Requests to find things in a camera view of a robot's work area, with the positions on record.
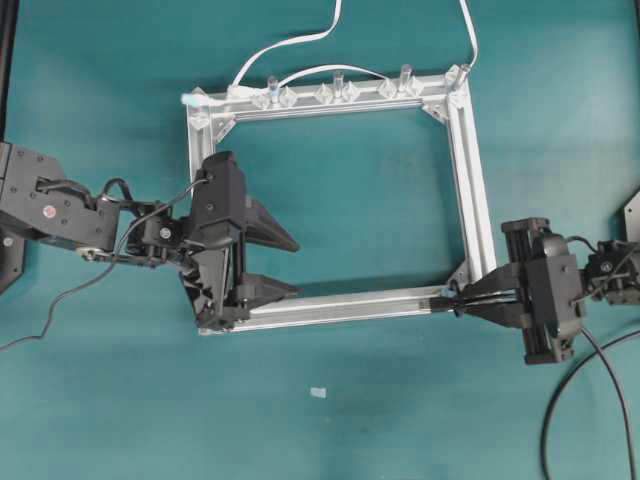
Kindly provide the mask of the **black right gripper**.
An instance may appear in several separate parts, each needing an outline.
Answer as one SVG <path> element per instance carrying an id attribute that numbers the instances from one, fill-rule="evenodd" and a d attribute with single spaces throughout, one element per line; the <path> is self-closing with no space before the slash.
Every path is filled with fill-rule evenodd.
<path id="1" fill-rule="evenodd" d="M 509 261 L 459 293 L 479 299 L 517 289 L 517 301 L 464 302 L 462 312 L 494 324 L 523 330 L 525 363 L 562 363 L 574 355 L 573 342 L 586 317 L 577 258 L 568 239 L 554 233 L 546 218 L 505 222 Z"/>

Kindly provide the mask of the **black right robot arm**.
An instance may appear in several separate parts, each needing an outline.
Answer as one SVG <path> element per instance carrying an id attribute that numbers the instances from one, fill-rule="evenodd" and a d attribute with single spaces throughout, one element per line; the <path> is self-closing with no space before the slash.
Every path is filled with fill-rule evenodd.
<path id="1" fill-rule="evenodd" d="M 564 237 L 546 218 L 505 222 L 509 262 L 452 299 L 455 314 L 468 314 L 522 332 L 525 363 L 561 363 L 586 318 L 585 301 L 639 303 L 639 244 L 600 241 L 581 267 L 569 249 L 582 237 Z"/>

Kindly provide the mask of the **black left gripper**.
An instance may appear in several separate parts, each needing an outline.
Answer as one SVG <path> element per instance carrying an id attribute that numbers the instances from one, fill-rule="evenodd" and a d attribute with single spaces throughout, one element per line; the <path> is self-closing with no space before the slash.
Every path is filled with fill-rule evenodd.
<path id="1" fill-rule="evenodd" d="M 233 152 L 207 157 L 196 179 L 199 184 L 193 189 L 190 213 L 183 223 L 188 265 L 179 278 L 196 326 L 231 330 L 243 313 L 239 303 L 228 298 L 229 273 L 240 265 L 245 231 L 246 241 L 252 244 L 288 252 L 297 252 L 300 245 L 258 200 L 247 196 L 245 202 L 246 179 Z M 248 310 L 298 293 L 297 287 L 260 274 L 243 274 L 239 285 L 239 301 Z"/>

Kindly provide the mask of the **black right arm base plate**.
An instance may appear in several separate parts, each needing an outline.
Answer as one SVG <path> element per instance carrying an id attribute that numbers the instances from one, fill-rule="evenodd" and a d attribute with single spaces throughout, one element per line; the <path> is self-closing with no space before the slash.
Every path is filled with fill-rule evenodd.
<path id="1" fill-rule="evenodd" d="M 619 208 L 616 213 L 616 220 L 619 222 L 621 232 L 628 242 L 639 241 L 640 229 L 640 191 L 637 190 Z"/>

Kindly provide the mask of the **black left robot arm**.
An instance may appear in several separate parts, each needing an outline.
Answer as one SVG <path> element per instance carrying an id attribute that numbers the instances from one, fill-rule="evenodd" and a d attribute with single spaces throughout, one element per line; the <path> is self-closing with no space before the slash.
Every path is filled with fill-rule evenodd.
<path id="1" fill-rule="evenodd" d="M 249 243 L 296 252 L 298 243 L 246 192 L 230 151 L 197 170 L 188 215 L 141 202 L 126 185 L 116 199 L 92 195 L 59 162 L 21 146 L 1 146 L 1 225 L 19 237 L 72 250 L 89 261 L 155 268 L 172 264 L 198 327 L 232 329 L 251 310 L 294 297 L 296 287 L 246 270 Z"/>

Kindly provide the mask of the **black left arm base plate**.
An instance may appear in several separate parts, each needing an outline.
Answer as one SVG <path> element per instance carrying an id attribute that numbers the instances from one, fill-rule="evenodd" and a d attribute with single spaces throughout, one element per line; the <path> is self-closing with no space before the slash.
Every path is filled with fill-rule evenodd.
<path id="1" fill-rule="evenodd" d="M 13 234 L 1 234 L 0 293 L 8 290 L 23 274 L 26 241 Z"/>

